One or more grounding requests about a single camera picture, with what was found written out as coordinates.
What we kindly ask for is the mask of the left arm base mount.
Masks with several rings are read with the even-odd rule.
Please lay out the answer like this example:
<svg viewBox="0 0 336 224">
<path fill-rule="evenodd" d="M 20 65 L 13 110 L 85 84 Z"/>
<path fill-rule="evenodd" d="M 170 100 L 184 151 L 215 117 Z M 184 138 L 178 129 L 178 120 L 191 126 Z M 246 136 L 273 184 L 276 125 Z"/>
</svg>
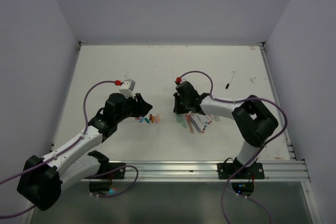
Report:
<svg viewBox="0 0 336 224">
<path fill-rule="evenodd" d="M 102 163 L 96 174 L 90 175 L 88 179 L 105 179 L 106 182 L 90 182 L 89 192 L 97 198 L 113 198 L 121 196 L 135 187 L 139 178 L 139 170 L 134 166 L 126 163 Z M 135 171 L 135 179 L 124 190 L 116 191 L 111 189 L 113 180 L 125 179 L 126 169 L 130 168 Z"/>
</svg>

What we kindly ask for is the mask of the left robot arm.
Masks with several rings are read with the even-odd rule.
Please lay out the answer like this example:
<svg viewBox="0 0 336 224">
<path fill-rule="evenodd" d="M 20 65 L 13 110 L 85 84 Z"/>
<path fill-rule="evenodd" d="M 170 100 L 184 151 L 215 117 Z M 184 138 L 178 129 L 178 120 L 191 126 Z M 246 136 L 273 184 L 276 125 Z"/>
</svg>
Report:
<svg viewBox="0 0 336 224">
<path fill-rule="evenodd" d="M 63 191 L 80 180 L 106 177 L 109 159 L 94 147 L 107 140 L 120 122 L 146 116 L 152 108 L 139 93 L 128 98 L 120 93 L 111 94 L 77 136 L 43 157 L 33 155 L 26 161 L 17 192 L 45 211 Z"/>
</svg>

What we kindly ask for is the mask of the neon orange tip marker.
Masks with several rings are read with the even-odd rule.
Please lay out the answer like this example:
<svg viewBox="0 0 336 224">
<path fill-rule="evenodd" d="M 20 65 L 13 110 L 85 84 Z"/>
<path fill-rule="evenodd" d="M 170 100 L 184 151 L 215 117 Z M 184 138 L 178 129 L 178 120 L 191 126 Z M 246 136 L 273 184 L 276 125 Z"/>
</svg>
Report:
<svg viewBox="0 0 336 224">
<path fill-rule="evenodd" d="M 192 126 L 192 123 L 191 123 L 189 114 L 186 114 L 186 121 L 187 121 L 187 124 L 188 124 L 188 126 L 189 126 L 190 132 L 191 132 L 192 134 L 194 134 L 194 130 L 193 130 L 193 126 Z"/>
</svg>

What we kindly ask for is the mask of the black cap marker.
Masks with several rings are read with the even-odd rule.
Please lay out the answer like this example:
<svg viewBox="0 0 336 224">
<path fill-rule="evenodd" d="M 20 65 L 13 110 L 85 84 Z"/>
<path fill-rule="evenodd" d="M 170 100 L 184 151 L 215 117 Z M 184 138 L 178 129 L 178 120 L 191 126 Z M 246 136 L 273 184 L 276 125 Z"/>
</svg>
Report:
<svg viewBox="0 0 336 224">
<path fill-rule="evenodd" d="M 230 74 L 230 76 L 229 76 L 229 78 L 228 78 L 228 81 L 226 83 L 225 89 L 228 89 L 230 87 L 230 84 L 231 84 L 231 82 L 233 80 L 234 75 L 235 75 L 235 71 L 232 71 L 231 74 Z"/>
</svg>

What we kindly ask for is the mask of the purple grey marker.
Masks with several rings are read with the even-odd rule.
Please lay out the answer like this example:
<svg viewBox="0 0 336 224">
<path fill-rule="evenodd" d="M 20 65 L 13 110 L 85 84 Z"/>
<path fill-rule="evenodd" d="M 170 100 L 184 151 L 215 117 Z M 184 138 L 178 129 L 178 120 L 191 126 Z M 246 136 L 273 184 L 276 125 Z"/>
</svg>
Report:
<svg viewBox="0 0 336 224">
<path fill-rule="evenodd" d="M 202 132 L 201 129 L 199 128 L 199 126 L 198 126 L 197 123 L 194 121 L 194 119 L 192 118 L 191 115 L 189 115 L 189 118 L 190 118 L 191 123 L 192 123 L 193 126 L 195 127 L 195 129 L 196 129 L 199 133 L 201 133 L 201 132 Z"/>
</svg>

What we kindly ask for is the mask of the small green highlighter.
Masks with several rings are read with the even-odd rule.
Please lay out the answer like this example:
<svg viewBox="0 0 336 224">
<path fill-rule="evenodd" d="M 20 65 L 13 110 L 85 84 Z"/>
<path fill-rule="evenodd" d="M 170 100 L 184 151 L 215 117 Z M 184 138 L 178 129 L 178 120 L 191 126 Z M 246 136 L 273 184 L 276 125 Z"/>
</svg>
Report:
<svg viewBox="0 0 336 224">
<path fill-rule="evenodd" d="M 182 115 L 180 114 L 176 114 L 176 121 L 183 127 L 183 128 L 186 128 L 186 123 L 185 123 L 185 120 L 184 118 L 182 117 Z"/>
</svg>

